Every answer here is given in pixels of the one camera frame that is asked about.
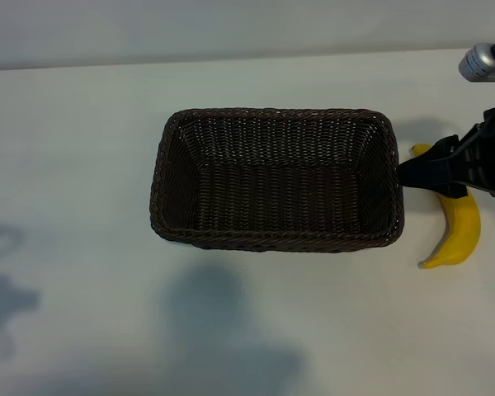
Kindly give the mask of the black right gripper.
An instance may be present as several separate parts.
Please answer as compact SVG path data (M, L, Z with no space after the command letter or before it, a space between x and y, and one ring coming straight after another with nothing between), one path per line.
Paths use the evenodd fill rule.
M446 158L451 153L449 169ZM454 134L433 145L415 144L411 154L411 159L398 166L402 186L433 191L447 198L466 197L466 186L471 186L495 196L495 107L486 110L483 121L459 143Z

